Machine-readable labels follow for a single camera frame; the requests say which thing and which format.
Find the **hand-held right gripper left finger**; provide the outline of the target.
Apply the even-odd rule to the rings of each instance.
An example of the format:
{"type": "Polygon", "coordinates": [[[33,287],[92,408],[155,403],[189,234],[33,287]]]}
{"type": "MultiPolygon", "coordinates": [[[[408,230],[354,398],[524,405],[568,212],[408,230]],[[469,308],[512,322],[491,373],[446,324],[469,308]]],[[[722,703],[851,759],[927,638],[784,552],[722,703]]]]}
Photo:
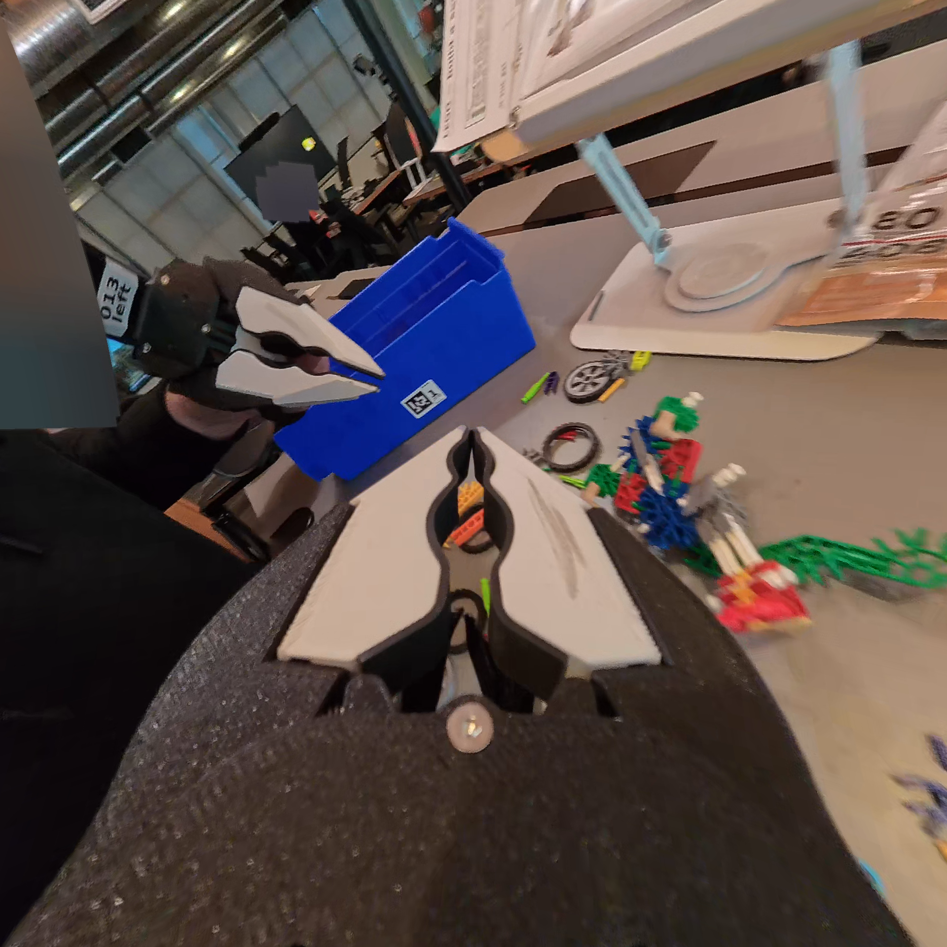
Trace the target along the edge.
{"type": "Polygon", "coordinates": [[[358,494],[278,641],[278,661],[438,696],[453,619],[442,545],[471,458],[458,426],[358,494]]]}

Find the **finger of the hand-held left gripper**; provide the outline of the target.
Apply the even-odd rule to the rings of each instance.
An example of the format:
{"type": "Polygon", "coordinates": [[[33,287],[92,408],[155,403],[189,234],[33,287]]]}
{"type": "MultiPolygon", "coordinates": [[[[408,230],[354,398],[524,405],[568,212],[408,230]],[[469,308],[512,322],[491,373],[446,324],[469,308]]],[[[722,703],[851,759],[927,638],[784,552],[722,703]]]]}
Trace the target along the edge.
{"type": "Polygon", "coordinates": [[[364,349],[308,303],[243,287],[235,310],[242,330],[259,339],[266,351],[286,357],[319,354],[375,379],[385,378],[385,371],[364,349]]]}
{"type": "Polygon", "coordinates": [[[245,350],[235,351],[218,366],[216,385],[221,390],[261,398],[284,409],[354,401],[380,390],[378,385],[331,372],[312,374],[297,364],[267,364],[245,350]]]}

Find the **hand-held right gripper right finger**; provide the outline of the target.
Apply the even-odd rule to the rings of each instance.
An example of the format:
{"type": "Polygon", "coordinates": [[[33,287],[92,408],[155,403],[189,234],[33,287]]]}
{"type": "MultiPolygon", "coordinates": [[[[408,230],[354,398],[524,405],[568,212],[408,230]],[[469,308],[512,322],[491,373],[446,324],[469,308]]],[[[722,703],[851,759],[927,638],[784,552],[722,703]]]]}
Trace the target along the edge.
{"type": "Polygon", "coordinates": [[[488,638],[503,675],[548,702],[564,680],[659,665],[594,510],[483,427],[473,431],[473,467],[497,550],[488,638]]]}

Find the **person's left hand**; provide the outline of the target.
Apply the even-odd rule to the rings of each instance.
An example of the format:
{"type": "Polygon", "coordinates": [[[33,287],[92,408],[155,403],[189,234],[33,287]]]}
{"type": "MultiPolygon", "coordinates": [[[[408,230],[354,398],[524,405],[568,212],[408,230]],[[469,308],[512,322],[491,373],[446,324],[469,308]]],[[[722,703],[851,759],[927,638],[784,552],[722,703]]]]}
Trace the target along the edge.
{"type": "Polygon", "coordinates": [[[259,412],[256,409],[236,411],[206,406],[172,391],[164,394],[164,404],[175,423],[213,441],[230,441],[247,425],[259,420],[259,412]]]}

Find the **black rubber tyre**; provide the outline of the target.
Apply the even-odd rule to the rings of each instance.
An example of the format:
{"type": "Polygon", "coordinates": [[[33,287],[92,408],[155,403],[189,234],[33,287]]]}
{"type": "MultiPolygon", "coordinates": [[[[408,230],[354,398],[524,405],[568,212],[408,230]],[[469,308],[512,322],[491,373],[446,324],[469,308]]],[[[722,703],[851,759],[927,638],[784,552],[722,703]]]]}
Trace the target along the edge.
{"type": "Polygon", "coordinates": [[[489,609],[485,599],[476,591],[458,588],[450,593],[449,627],[451,638],[449,655],[459,656],[468,651],[468,630],[473,630],[484,640],[488,637],[489,609]]]}
{"type": "Polygon", "coordinates": [[[541,448],[541,452],[544,454],[546,462],[548,463],[549,467],[551,467],[550,472],[552,474],[567,475],[576,474],[591,467],[594,462],[598,460],[600,451],[601,440],[596,431],[591,426],[580,422],[567,422],[555,427],[546,436],[541,448]],[[566,442],[555,441],[555,436],[556,433],[568,429],[574,429],[580,433],[581,437],[577,438],[575,442],[584,444],[584,450],[581,455],[576,456],[571,460],[562,462],[556,459],[556,455],[559,450],[559,445],[566,442]]]}

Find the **multicoloured construction toy model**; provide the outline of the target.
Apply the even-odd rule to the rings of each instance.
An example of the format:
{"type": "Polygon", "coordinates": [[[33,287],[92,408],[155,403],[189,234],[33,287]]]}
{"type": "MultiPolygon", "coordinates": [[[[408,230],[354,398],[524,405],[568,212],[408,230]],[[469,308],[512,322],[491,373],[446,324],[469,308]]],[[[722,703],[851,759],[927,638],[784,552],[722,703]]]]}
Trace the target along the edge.
{"type": "Polygon", "coordinates": [[[731,490],[744,468],[730,463],[696,476],[703,447],[693,434],[703,399],[698,392],[661,398],[628,428],[616,460],[590,469],[583,494],[591,503],[610,499],[654,553],[680,553],[712,577],[704,600],[729,632],[809,625],[799,590],[812,583],[864,580],[879,597],[945,590],[945,537],[934,542],[923,529],[868,547],[811,534],[758,545],[731,490]]]}

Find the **blue plastic bin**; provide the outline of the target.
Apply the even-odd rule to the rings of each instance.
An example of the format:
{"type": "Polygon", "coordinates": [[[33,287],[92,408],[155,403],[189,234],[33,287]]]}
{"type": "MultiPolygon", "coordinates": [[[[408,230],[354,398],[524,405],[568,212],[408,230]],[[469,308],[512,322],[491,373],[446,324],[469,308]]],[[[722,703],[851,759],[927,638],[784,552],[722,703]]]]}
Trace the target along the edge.
{"type": "Polygon", "coordinates": [[[351,480],[535,348],[504,254],[456,219],[329,320],[385,372],[276,433],[307,476],[351,480]]]}

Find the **black monitor screen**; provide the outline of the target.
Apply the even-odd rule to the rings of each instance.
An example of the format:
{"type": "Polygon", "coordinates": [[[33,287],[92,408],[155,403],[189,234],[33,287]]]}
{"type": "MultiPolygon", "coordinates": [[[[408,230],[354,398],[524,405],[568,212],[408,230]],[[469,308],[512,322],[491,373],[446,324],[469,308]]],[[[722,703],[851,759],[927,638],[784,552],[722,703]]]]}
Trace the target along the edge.
{"type": "Polygon", "coordinates": [[[256,179],[279,163],[308,165],[318,182],[337,170],[335,156],[296,105],[287,112],[268,115],[243,138],[237,156],[223,171],[247,199],[260,207],[256,179]]]}

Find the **black tyre grey hub wheel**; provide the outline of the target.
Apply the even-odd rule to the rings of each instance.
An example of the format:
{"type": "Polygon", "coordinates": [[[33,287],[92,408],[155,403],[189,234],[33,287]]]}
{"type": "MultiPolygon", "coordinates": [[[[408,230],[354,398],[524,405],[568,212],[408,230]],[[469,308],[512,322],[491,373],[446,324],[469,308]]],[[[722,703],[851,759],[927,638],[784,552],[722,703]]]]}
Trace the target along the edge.
{"type": "Polygon", "coordinates": [[[574,404],[597,401],[598,395],[611,382],[602,359],[577,365],[562,382],[562,393],[574,404]]]}

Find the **black pillar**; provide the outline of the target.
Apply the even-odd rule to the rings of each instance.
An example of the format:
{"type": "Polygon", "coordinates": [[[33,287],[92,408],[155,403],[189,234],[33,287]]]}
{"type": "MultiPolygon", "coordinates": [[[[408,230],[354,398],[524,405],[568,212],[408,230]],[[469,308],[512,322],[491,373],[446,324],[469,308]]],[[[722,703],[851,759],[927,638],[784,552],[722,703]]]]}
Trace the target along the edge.
{"type": "Polygon", "coordinates": [[[434,126],[382,21],[368,1],[345,1],[344,5],[374,60],[387,77],[407,119],[412,123],[419,137],[422,154],[430,159],[437,171],[458,217],[471,202],[471,197],[449,156],[433,151],[436,143],[434,126]]]}

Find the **person's dark clothing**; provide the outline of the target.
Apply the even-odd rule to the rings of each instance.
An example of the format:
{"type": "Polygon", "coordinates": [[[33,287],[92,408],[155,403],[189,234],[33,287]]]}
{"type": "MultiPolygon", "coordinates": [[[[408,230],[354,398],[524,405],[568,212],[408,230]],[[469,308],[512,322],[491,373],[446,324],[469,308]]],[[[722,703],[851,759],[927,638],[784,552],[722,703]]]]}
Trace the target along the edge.
{"type": "Polygon", "coordinates": [[[2,939],[77,846],[154,695],[253,567],[173,521],[234,439],[171,424],[133,491],[79,432],[2,433],[2,939]]]}

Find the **white paper sheets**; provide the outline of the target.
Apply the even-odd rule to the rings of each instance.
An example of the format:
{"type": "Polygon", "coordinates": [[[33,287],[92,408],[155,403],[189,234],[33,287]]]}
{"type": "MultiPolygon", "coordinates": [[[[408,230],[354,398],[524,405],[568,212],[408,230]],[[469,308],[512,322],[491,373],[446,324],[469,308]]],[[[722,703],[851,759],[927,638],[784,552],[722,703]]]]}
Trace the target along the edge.
{"type": "Polygon", "coordinates": [[[444,15],[435,152],[511,125],[523,102],[620,40],[633,2],[459,1],[444,15]]]}

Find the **blue snowflake connector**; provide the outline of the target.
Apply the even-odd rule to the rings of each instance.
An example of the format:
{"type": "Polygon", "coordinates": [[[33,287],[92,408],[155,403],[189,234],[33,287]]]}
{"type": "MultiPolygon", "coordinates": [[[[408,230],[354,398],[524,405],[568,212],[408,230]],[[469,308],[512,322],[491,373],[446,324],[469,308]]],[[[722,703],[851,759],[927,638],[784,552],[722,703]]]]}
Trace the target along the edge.
{"type": "Polygon", "coordinates": [[[903,806],[913,813],[925,836],[946,862],[946,786],[944,782],[920,775],[893,774],[891,780],[900,789],[913,794],[903,806]]]}

